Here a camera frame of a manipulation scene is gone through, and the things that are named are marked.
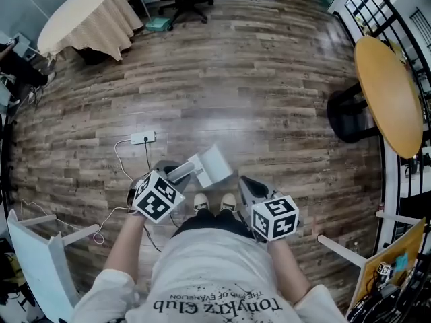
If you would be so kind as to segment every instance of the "white cube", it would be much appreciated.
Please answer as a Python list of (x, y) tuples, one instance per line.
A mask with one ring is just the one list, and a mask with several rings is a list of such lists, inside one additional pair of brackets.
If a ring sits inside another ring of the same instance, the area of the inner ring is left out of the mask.
[(298, 216), (298, 207), (290, 196), (251, 206), (251, 226), (266, 240), (277, 240), (294, 234)]
[(154, 223), (162, 220), (185, 199), (155, 171), (151, 171), (147, 177), (141, 179), (136, 187), (132, 208), (140, 211)]

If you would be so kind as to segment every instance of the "white table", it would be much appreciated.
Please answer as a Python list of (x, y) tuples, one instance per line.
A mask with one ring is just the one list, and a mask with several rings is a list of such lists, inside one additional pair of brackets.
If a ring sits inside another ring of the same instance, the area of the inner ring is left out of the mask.
[(127, 0), (66, 0), (44, 26), (38, 48), (44, 56), (68, 46), (91, 48), (121, 60), (133, 30), (142, 26)]

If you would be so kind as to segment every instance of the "seated person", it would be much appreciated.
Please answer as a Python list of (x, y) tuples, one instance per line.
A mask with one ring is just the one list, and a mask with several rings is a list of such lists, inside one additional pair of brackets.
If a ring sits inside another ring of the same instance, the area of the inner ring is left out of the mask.
[(147, 218), (128, 216), (104, 270), (69, 323), (347, 322), (327, 288), (308, 282), (284, 238), (256, 243), (235, 219), (233, 194), (223, 197), (217, 216), (204, 194), (194, 205), (197, 215), (160, 254), (146, 301), (137, 300), (135, 283)]
[(11, 39), (6, 45), (0, 44), (0, 72), (12, 74), (18, 81), (36, 89), (48, 86), (54, 80), (55, 73), (43, 75), (33, 68), (29, 62), (13, 51), (17, 43), (17, 39)]

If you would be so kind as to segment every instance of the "shoe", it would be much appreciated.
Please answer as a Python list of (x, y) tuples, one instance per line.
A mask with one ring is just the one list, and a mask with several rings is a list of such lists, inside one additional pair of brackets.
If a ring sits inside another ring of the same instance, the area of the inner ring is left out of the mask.
[(55, 72), (48, 74), (48, 81), (46, 82), (45, 85), (43, 85), (43, 88), (48, 87), (48, 85), (53, 82), (54, 78), (55, 78)]
[(220, 203), (220, 212), (224, 209), (228, 209), (231, 212), (236, 212), (236, 199), (233, 194), (225, 194), (222, 197), (222, 201)]
[(209, 209), (208, 198), (204, 194), (196, 194), (195, 200), (193, 201), (195, 212), (199, 212), (200, 209)]

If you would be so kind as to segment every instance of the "round table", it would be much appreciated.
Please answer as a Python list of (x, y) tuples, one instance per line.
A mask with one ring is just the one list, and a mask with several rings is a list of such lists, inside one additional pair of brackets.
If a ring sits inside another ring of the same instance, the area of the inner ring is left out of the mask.
[[(359, 83), (334, 92), (328, 100), (327, 114), (335, 134), (353, 143), (380, 131), (396, 154), (413, 157), (422, 142), (423, 120), (409, 73), (390, 48), (369, 36), (356, 43), (355, 66)], [(360, 92), (365, 100), (356, 98)], [(377, 127), (364, 128), (367, 106)]]
[(39, 51), (55, 55), (64, 48), (91, 48), (121, 60), (129, 37), (143, 24), (127, 0), (66, 0), (45, 24)]

